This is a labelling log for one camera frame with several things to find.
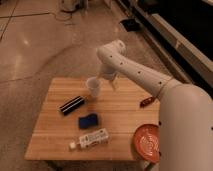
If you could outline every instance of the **floor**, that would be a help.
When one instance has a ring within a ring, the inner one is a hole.
[[[58,0],[3,0],[0,17],[59,12]],[[38,113],[53,77],[89,77],[98,73],[96,48],[115,39],[127,45],[126,56],[170,74],[143,38],[143,29],[126,32],[126,18],[113,1],[89,1],[67,21],[53,14],[0,19],[0,168],[5,171],[48,171],[44,162],[25,161]],[[72,162],[64,170],[140,170],[132,162]]]

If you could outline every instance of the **blue sponge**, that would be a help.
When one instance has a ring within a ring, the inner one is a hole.
[[[85,117],[80,117],[78,119],[78,125],[80,129],[86,129],[91,126],[98,125],[98,116],[96,113],[91,113]]]

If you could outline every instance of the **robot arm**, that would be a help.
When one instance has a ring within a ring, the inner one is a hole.
[[[197,86],[125,58],[124,52],[120,40],[101,46],[97,51],[100,76],[113,80],[119,71],[160,100],[160,171],[212,171],[211,97]]]
[[[97,54],[102,61],[100,75],[103,78],[113,80],[116,76],[116,71],[119,71],[140,87],[143,87],[153,97],[159,99],[168,89],[182,84],[171,76],[125,58],[122,56],[125,50],[125,44],[120,40],[113,41],[98,49]]]

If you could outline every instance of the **wooden table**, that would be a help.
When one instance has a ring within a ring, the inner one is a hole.
[[[37,124],[32,134],[26,160],[136,160],[131,148],[137,127],[146,123],[158,123],[159,102],[144,109],[139,108],[142,99],[150,95],[126,78],[116,80],[116,90],[101,79],[101,92],[96,100],[89,97],[85,79],[55,78],[52,80]],[[86,103],[67,116],[59,106],[76,96],[86,97]],[[78,117],[95,112],[100,125],[86,130],[78,128]],[[69,143],[80,135],[106,128],[110,139],[87,150],[69,150]]]

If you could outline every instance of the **orange plate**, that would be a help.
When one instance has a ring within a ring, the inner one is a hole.
[[[136,151],[149,162],[159,162],[158,126],[145,124],[140,126],[134,134],[133,142]]]

